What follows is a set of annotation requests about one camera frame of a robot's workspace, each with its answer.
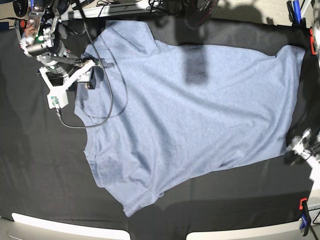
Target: blue t-shirt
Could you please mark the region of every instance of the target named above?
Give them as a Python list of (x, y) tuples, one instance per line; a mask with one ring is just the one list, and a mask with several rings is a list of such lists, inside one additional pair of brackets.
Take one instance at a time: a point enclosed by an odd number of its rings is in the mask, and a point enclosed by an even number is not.
[[(114, 105), (106, 124), (87, 129), (84, 152), (96, 184), (128, 217), (190, 178), (285, 152), (303, 49), (288, 45), (268, 56), (171, 46), (140, 21), (108, 21), (94, 45)], [(96, 57), (91, 45), (84, 55)], [(101, 123), (110, 107), (101, 70), (95, 78), (94, 90), (77, 89), (74, 112), (87, 126)]]

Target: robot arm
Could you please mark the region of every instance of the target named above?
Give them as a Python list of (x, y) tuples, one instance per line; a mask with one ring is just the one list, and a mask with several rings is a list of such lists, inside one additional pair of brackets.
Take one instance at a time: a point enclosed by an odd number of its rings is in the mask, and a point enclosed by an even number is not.
[(20, 47), (28, 57), (35, 57), (44, 66), (39, 72), (50, 89), (49, 108), (62, 109), (68, 104), (67, 90), (75, 82), (94, 89), (93, 60), (83, 61), (66, 49), (59, 34), (59, 18), (69, 7), (70, 0), (34, 0), (25, 29), (15, 23)]
[[(295, 154), (309, 164), (312, 168), (310, 180), (314, 182), (320, 181), (320, 130), (312, 133), (311, 129), (308, 128), (302, 136), (295, 136), (287, 147), (287, 151)], [(295, 159), (292, 155), (289, 157), (291, 160), (299, 161), (299, 158)]]

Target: red clamp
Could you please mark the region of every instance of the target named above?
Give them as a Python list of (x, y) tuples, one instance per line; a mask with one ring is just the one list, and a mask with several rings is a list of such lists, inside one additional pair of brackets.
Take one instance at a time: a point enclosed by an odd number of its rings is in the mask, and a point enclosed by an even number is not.
[(310, 45), (311, 45), (311, 52), (313, 55), (317, 55), (318, 52), (315, 51), (315, 39), (314, 39), (314, 31), (310, 28)]
[(300, 199), (300, 205), (299, 205), (299, 210), (302, 210), (302, 209), (304, 209), (304, 207), (302, 206), (302, 203), (304, 202), (304, 201), (307, 201), (308, 200), (308, 198), (301, 198)]

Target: black cloth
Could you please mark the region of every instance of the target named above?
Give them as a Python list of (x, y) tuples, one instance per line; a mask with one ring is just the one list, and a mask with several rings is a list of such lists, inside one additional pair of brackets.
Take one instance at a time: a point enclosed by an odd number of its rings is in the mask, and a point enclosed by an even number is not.
[[(131, 16), (149, 24), (155, 39), (171, 45), (217, 44), (274, 55), (284, 45), (304, 48), (297, 105), (287, 138), (318, 128), (319, 67), (311, 54), (307, 29), (211, 19), (200, 30), (183, 18)], [(90, 19), (92, 36), (105, 18)], [(82, 22), (70, 27), (81, 32)], [(14, 30), (0, 33), (0, 215), (19, 213), (88, 227), (126, 230), (133, 240), (182, 240), (191, 232), (263, 227), (297, 221), (301, 198), (312, 181), (307, 164), (289, 166), (277, 157), (249, 166), (211, 172), (167, 191), (155, 204), (127, 218), (122, 206), (96, 186), (83, 149), (84, 129), (62, 126), (48, 108), (47, 86), (37, 76), (41, 64), (24, 55)], [(66, 46), (80, 55), (88, 38), (70, 37)], [(64, 120), (74, 115), (75, 92), (69, 92)]]

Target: wire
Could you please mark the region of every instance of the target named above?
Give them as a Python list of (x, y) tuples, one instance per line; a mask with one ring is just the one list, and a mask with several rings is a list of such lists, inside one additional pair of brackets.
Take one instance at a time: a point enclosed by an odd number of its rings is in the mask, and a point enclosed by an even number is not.
[(90, 129), (90, 128), (99, 127), (99, 126), (105, 124), (105, 123), (108, 121), (108, 119), (110, 118), (111, 112), (112, 112), (112, 107), (113, 107), (113, 105), (114, 105), (114, 97), (113, 97), (113, 94), (112, 94), (111, 85), (110, 85), (110, 82), (109, 82), (109, 79), (108, 79), (106, 70), (105, 70), (105, 68), (104, 68), (103, 62), (102, 62), (102, 60), (101, 60), (101, 58), (100, 58), (100, 56), (99, 56), (99, 53), (98, 53), (98, 51), (97, 51), (97, 49), (96, 49), (96, 47), (95, 47), (95, 45), (94, 45), (94, 43), (93, 43), (93, 41), (92, 41), (92, 39), (91, 39), (91, 37), (90, 37), (89, 31), (88, 31), (88, 26), (87, 26), (87, 21), (86, 21), (86, 15), (85, 15), (85, 13), (84, 13), (84, 10), (82, 9), (82, 7), (81, 7), (81, 5), (80, 5), (79, 0), (75, 0), (75, 2), (76, 2), (76, 5), (77, 5), (78, 8), (79, 8), (81, 17), (82, 17), (82, 19), (83, 19), (83, 25), (84, 25), (85, 32), (86, 32), (86, 34), (87, 34), (87, 36), (88, 36), (88, 38), (89, 38), (89, 40), (90, 40), (90, 43), (91, 43), (91, 45), (92, 45), (92, 47), (93, 47), (93, 50), (94, 50), (95, 54), (97, 55), (97, 57), (98, 57), (98, 59), (99, 59), (99, 62), (100, 62), (100, 64), (101, 64), (101, 67), (102, 67), (102, 69), (103, 69), (103, 74), (104, 74), (104, 76), (105, 76), (105, 80), (106, 80), (106, 83), (107, 83), (107, 85), (108, 85), (109, 92), (110, 92), (110, 109), (109, 109), (108, 115), (105, 117), (105, 119), (104, 119), (101, 123), (96, 124), (96, 125), (91, 125), (91, 126), (72, 126), (72, 125), (66, 124), (66, 123), (64, 122), (63, 118), (62, 118), (62, 112), (61, 112), (61, 109), (60, 109), (60, 108), (57, 109), (57, 110), (58, 110), (57, 116), (58, 116), (60, 122), (61, 122), (65, 127), (67, 127), (67, 128), (71, 128), (71, 129)]
[(16, 18), (16, 17), (5, 17), (5, 18), (1, 18), (0, 21), (1, 20), (6, 20), (6, 19), (9, 19), (9, 20), (24, 20), (22, 18)]
[(319, 238), (318, 238), (318, 236), (317, 236), (314, 228), (311, 226), (311, 224), (310, 224), (310, 229), (311, 229), (311, 232), (312, 232), (312, 234), (313, 234), (313, 236), (314, 236), (314, 239), (315, 239), (315, 240), (319, 240)]
[(165, 10), (163, 7), (160, 7), (162, 6), (162, 3), (163, 3), (163, 0), (148, 0), (148, 3), (149, 3), (149, 6), (146, 7), (146, 10), (149, 11), (149, 13), (151, 14), (153, 11), (156, 11), (156, 10), (159, 10), (159, 11), (162, 11), (164, 13), (166, 13), (167, 15), (178, 15), (179, 14), (179, 9), (177, 12), (175, 13), (172, 13), (172, 12), (169, 12), (167, 10)]
[(302, 4), (301, 4), (301, 9), (304, 6), (304, 4), (306, 3), (306, 0), (303, 0)]
[(105, 6), (110, 6), (112, 4), (120, 4), (119, 1), (116, 1), (116, 0), (113, 0), (113, 1), (104, 1), (104, 0), (99, 0), (97, 3), (96, 3), (96, 7), (102, 7), (101, 8), (101, 11), (98, 15), (98, 18), (100, 17), (101, 13), (102, 13), (102, 10), (104, 9)]
[(318, 223), (318, 222), (315, 222), (316, 220), (317, 220), (317, 218), (319, 217), (319, 215), (320, 215), (320, 211), (316, 214), (316, 216), (314, 217), (314, 219), (312, 220), (312, 223), (314, 224), (314, 225), (319, 225), (320, 223)]
[(184, 21), (191, 29), (197, 29), (209, 18), (219, 0), (206, 0), (197, 10), (198, 0), (189, 0)]

